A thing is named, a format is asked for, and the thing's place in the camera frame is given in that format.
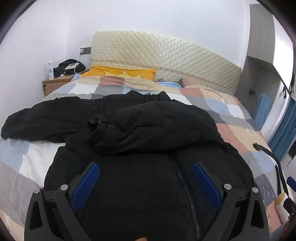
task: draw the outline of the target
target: blue textured pad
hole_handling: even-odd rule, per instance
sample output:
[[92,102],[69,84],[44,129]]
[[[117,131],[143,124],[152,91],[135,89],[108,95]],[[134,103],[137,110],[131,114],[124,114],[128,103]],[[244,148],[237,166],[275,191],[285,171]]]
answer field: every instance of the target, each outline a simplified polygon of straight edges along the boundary
[[292,177],[287,178],[287,184],[292,188],[294,192],[296,192],[296,181]]
[[73,192],[71,207],[74,212],[83,208],[99,176],[100,166],[95,163],[87,172],[87,174],[83,177],[82,181]]
[[220,210],[222,206],[220,193],[198,163],[193,164],[192,172],[196,183],[198,184],[210,206],[216,210]]

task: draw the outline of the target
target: jacket sleeve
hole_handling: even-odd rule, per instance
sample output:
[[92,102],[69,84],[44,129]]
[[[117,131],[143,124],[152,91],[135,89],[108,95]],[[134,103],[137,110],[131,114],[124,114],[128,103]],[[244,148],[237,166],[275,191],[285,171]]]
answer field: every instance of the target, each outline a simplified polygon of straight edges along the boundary
[[62,97],[41,102],[10,115],[1,137],[65,142],[68,135],[81,130],[95,116],[100,101]]

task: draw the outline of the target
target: nightstand drawer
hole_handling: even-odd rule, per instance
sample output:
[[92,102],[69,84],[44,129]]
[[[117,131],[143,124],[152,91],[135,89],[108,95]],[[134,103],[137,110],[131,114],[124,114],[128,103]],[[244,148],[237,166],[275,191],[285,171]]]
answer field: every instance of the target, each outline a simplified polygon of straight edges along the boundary
[[62,87],[63,85],[69,83],[70,81],[66,82],[53,82],[53,83],[46,83],[43,84],[43,91],[44,91],[44,96],[49,95],[51,92],[55,91],[56,89]]

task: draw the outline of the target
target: headboard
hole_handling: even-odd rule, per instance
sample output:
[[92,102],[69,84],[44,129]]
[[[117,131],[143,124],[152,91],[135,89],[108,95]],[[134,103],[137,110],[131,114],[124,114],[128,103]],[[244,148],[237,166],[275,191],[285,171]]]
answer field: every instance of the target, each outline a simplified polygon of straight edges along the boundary
[[91,65],[116,68],[155,68],[155,80],[177,82],[196,77],[199,84],[234,95],[241,68],[198,45],[138,31],[96,31]]

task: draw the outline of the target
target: metal screw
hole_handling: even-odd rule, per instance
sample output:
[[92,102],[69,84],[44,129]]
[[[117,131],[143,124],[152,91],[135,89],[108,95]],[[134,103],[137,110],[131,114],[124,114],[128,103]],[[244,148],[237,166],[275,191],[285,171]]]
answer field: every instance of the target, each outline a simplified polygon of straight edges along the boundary
[[35,194],[37,194],[37,193],[39,193],[40,192],[40,188],[36,188],[35,190],[34,190],[34,193]]
[[228,184],[228,183],[225,183],[225,184],[224,184],[224,188],[225,188],[226,190],[230,190],[230,189],[232,188],[232,186],[231,186],[230,184]]
[[253,187],[253,188],[252,188],[252,191],[253,191],[254,193],[259,192],[258,188],[256,188],[256,187]]
[[61,190],[62,191],[67,190],[67,188],[68,188],[68,185],[67,184],[61,185]]

